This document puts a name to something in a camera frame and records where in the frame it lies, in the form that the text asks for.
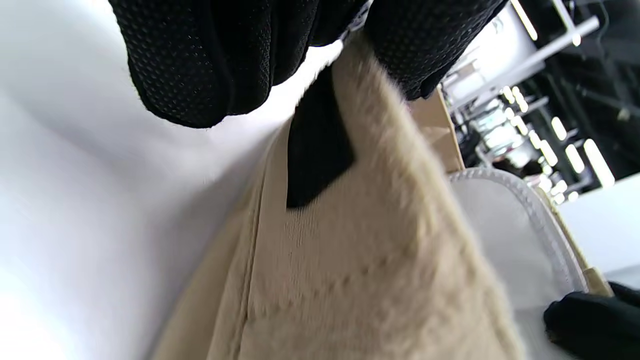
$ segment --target black object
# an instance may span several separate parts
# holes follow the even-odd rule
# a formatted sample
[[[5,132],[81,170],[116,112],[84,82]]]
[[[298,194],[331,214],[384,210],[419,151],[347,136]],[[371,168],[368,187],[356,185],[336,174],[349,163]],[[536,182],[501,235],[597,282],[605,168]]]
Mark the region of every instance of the black object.
[[[549,340],[583,360],[640,359],[640,293],[611,285],[615,297],[575,292],[552,303]]]
[[[506,0],[375,0],[365,24],[408,100],[428,97]]]
[[[331,67],[320,72],[296,108],[287,147],[287,208],[315,199],[355,160],[333,92]]]
[[[340,37],[365,0],[109,0],[152,113],[188,127],[259,107],[309,46]],[[376,0],[365,32],[409,100],[428,96],[506,0]]]
[[[309,46],[332,43],[365,0],[109,0],[149,111],[211,127],[248,113]]]

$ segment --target fluorescent light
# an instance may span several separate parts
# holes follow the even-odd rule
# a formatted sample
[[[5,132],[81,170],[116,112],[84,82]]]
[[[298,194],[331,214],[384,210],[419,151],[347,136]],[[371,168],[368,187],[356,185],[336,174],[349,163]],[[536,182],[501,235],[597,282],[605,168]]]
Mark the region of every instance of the fluorescent light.
[[[522,111],[523,113],[526,113],[529,110],[529,104],[527,104],[527,101],[524,99],[522,95],[520,97],[522,99],[518,101],[518,106],[520,107],[520,111]]]
[[[564,125],[562,125],[562,122],[560,121],[559,118],[554,117],[553,119],[551,119],[551,127],[554,128],[554,131],[556,132],[556,136],[558,137],[558,139],[560,140],[566,139],[566,130],[564,129]]]
[[[555,166],[558,163],[558,157],[551,149],[551,145],[549,145],[546,140],[542,140],[540,142],[540,150],[542,151],[542,155],[545,156],[545,158],[547,159],[547,163],[549,163],[550,166]]]
[[[573,166],[575,173],[581,173],[584,170],[584,162],[582,161],[578,150],[575,148],[575,145],[570,144],[566,147],[564,152],[566,153],[566,157],[569,158],[569,162],[571,163],[571,166]]]
[[[506,108],[506,110],[504,110],[504,115],[507,116],[507,119],[509,120],[513,119],[513,117],[516,116],[516,114],[513,112],[513,109],[511,108]]]
[[[526,113],[527,110],[529,110],[529,104],[527,104],[527,101],[524,99],[524,95],[522,95],[520,89],[517,86],[514,86],[513,89],[511,89],[511,93],[513,94],[513,98],[515,99],[516,103],[520,107],[520,111]]]
[[[578,196],[579,194],[577,192],[572,192],[569,194],[569,196],[566,197],[566,199],[569,200],[570,202],[574,202],[578,200]]]
[[[531,39],[533,39],[533,41],[536,41],[538,39],[538,33],[536,32],[536,29],[533,28],[533,24],[531,24],[531,21],[529,20],[527,14],[524,12],[524,9],[522,8],[522,5],[520,5],[520,2],[518,0],[511,0],[511,4],[516,10],[516,13],[518,13],[520,20],[522,20],[522,24],[529,33]]]
[[[564,202],[564,194],[559,193],[556,196],[554,196],[554,202],[556,202],[557,205],[562,204]]]
[[[536,149],[540,148],[540,137],[538,136],[538,134],[536,134],[535,131],[531,131],[529,133],[529,139],[531,140],[531,145],[533,145],[533,147],[535,147]]]
[[[547,176],[540,175],[540,183],[538,184],[538,187],[541,188],[542,191],[548,193],[549,191],[551,191],[552,185],[553,183],[551,182],[551,179],[549,179]]]
[[[611,173],[607,162],[602,157],[602,154],[600,154],[600,150],[598,150],[596,143],[592,139],[587,139],[583,146],[584,152],[586,152],[587,158],[589,159],[600,184],[602,184],[602,187],[608,188],[613,186],[616,182],[616,178],[613,177],[613,174]]]
[[[513,97],[513,92],[511,92],[510,87],[505,86],[504,88],[502,88],[502,94],[510,104],[513,104],[513,102],[516,101],[516,99]]]
[[[511,119],[511,125],[517,127],[520,134],[526,135],[529,133],[529,128],[524,124],[524,121],[522,121],[522,117],[516,116]]]
[[[551,189],[551,195],[556,195],[559,193],[564,193],[569,187],[566,185],[566,181],[560,180],[558,183]]]

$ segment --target black ceiling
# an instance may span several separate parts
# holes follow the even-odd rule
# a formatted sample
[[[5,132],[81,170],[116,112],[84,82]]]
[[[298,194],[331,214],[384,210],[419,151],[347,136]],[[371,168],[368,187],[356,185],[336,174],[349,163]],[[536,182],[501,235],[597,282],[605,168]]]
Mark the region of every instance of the black ceiling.
[[[536,26],[538,48],[565,32],[551,0],[520,2]],[[640,1],[564,3],[575,24],[596,15],[600,27],[580,46],[569,45],[546,60],[543,71],[518,84],[526,95],[550,99],[524,120],[554,148],[558,170],[568,183],[577,179],[564,157],[564,144],[549,126],[553,116],[561,118],[567,130],[578,129],[570,141],[594,139],[615,178],[622,179],[640,172]]]

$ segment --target black fabric tab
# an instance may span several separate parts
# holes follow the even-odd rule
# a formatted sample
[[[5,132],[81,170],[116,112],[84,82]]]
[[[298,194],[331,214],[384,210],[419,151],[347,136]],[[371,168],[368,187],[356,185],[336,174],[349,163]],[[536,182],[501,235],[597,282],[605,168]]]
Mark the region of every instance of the black fabric tab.
[[[287,209],[308,205],[355,160],[333,94],[331,67],[320,72],[296,108],[287,157]]]

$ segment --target white fabric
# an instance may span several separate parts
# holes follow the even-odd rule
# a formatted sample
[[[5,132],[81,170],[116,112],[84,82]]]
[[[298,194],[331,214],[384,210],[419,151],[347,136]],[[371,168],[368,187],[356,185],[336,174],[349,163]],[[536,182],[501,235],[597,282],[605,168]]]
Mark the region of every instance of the white fabric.
[[[542,314],[551,302],[587,286],[554,217],[535,191],[506,172],[471,168],[450,180],[506,286],[530,359],[571,359],[546,339]]]

